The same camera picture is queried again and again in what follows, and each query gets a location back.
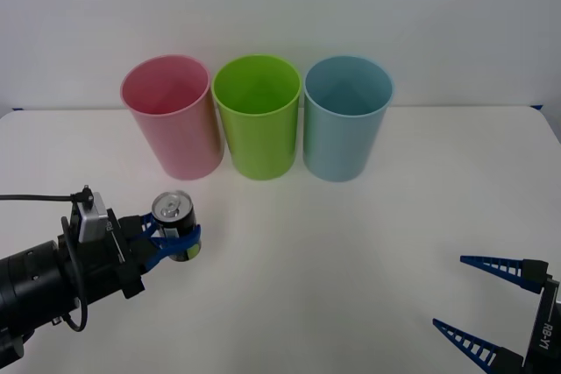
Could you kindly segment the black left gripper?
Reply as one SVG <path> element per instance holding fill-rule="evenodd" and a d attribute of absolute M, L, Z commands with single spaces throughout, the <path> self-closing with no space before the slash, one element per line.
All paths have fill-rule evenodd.
<path fill-rule="evenodd" d="M 126 299 L 136 296 L 145 290 L 143 270 L 149 272 L 162 259 L 187 252 L 201 242 L 200 224 L 186 236 L 155 236 L 161 227 L 152 214 L 117 219 L 110 210 L 108 224 L 102 239 L 78 243 L 78 211 L 71 213 L 71 239 L 89 304 L 118 291 Z M 141 256 L 135 257 L 133 250 Z"/>

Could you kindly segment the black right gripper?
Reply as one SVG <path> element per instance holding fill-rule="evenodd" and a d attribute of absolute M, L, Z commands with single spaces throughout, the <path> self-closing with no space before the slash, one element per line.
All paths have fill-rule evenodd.
<path fill-rule="evenodd" d="M 560 374 L 560 283 L 548 276 L 549 264 L 535 259 L 466 255 L 460 262 L 532 293 L 543 289 L 524 364 L 523 357 L 513 351 L 443 321 L 433 319 L 433 326 L 487 374 Z"/>

